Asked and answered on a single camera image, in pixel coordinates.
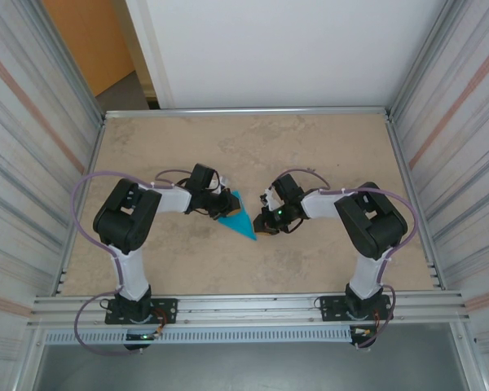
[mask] white panel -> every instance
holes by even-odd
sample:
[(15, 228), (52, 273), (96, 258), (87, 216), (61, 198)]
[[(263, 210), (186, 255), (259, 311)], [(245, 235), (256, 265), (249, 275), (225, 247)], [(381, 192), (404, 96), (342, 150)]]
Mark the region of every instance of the white panel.
[(128, 0), (163, 108), (387, 105), (443, 0)]

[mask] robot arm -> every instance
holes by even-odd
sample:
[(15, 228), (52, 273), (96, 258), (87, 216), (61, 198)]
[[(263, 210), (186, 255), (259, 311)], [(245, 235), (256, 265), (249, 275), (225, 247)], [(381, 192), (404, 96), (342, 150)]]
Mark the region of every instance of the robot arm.
[[(340, 218), (359, 255), (355, 273), (346, 285), (346, 301), (351, 314), (362, 318), (382, 294), (380, 277), (385, 255), (400, 243), (408, 231), (406, 221), (385, 195), (367, 191), (327, 194), (321, 189), (304, 192), (290, 174), (276, 179), (272, 186), (283, 204), (267, 189), (261, 197), (263, 208), (253, 221), (257, 233), (291, 233), (289, 226), (299, 220), (319, 217)], [(378, 189), (372, 182), (361, 187)]]
[(142, 246), (158, 213), (189, 214), (203, 209), (215, 220), (240, 210), (239, 199), (214, 169), (198, 164), (182, 182), (183, 186), (154, 189), (122, 179), (95, 217), (93, 229), (117, 255), (111, 258), (118, 287), (123, 276), (123, 286), (115, 296), (120, 318), (143, 322), (149, 316), (152, 294), (144, 274)]

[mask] blue cloth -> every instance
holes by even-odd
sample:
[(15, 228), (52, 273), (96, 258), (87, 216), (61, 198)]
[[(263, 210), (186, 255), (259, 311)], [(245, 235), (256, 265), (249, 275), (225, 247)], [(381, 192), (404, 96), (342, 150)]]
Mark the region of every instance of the blue cloth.
[(246, 213), (245, 206), (238, 191), (233, 191), (232, 194), (239, 198), (241, 204), (241, 210), (238, 214), (230, 217), (220, 217), (218, 222), (227, 226), (228, 228), (239, 232), (240, 234), (250, 238), (251, 240), (257, 240), (255, 232), (253, 232), (253, 225), (250, 221), (250, 216)]

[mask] vent grille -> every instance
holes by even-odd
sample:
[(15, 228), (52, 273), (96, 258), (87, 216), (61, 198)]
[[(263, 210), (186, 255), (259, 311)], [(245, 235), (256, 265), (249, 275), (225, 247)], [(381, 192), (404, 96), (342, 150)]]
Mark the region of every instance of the vent grille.
[[(143, 334), (132, 330), (131, 334)], [(220, 344), (259, 342), (351, 342), (348, 326), (300, 327), (196, 327), (165, 328), (156, 340), (126, 341), (127, 330), (84, 330), (80, 337), (91, 345), (119, 344)], [(75, 345), (72, 330), (47, 333), (46, 345)]]

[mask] beige table surface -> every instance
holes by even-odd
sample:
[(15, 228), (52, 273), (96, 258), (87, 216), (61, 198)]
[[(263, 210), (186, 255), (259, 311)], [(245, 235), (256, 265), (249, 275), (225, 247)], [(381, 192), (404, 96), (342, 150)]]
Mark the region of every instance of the beige table surface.
[[(288, 168), (316, 169), (332, 188), (373, 181), (405, 195), (380, 115), (109, 119), (95, 170), (150, 182), (158, 171), (197, 162), (230, 179), (252, 219), (259, 196)], [(294, 177), (304, 189), (320, 185), (310, 175)], [(81, 217), (88, 231), (117, 180), (92, 181)], [(399, 209), (411, 226), (410, 213)], [(206, 216), (164, 213), (154, 220), (143, 258), (155, 294), (340, 292), (355, 270), (356, 252), (338, 220), (310, 220), (292, 235), (252, 241)], [(78, 236), (62, 293), (110, 291), (115, 281), (108, 254)], [(418, 237), (395, 254), (384, 281), (399, 290), (433, 288)]]

